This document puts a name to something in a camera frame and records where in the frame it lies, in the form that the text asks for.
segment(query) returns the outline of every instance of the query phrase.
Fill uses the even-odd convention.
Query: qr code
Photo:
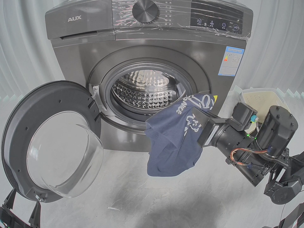
[[[232,62],[233,63],[238,63],[241,60],[241,55],[234,55]]]

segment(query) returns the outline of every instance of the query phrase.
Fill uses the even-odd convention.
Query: gray floor
[[[300,129],[290,143],[291,154],[302,151],[303,99],[287,97]],[[238,100],[231,94],[221,116],[231,114]],[[3,129],[4,116],[0,123]],[[254,188],[238,170],[225,163],[214,147],[204,149],[194,168],[177,177],[149,177],[148,153],[105,150],[93,185],[73,199],[42,203],[41,227],[206,227],[261,228],[279,223],[283,206],[263,195],[268,176]],[[11,190],[0,170],[1,199]],[[304,192],[284,208],[283,218],[304,201]],[[27,221],[35,203],[19,195],[14,212]]]

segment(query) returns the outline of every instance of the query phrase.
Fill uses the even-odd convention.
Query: white basket
[[[257,117],[259,122],[263,123],[265,117],[272,105],[278,105],[284,107],[289,112],[289,108],[280,96],[276,89],[272,88],[255,88],[255,89],[244,89],[240,94],[241,102],[250,105],[252,108],[257,110]]]

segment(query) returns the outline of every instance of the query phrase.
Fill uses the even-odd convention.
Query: plastic wrap
[[[112,0],[113,28],[115,33],[145,31],[144,28],[182,29],[201,34],[249,40],[253,13],[238,3],[218,0],[150,0],[158,7],[157,17],[148,23],[136,20],[133,6],[140,0]]]

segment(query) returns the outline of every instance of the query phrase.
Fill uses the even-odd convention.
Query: aux logo
[[[70,22],[70,21],[75,21],[75,20],[78,20],[78,19],[81,19],[81,15],[75,16],[75,17],[71,17],[67,21]]]

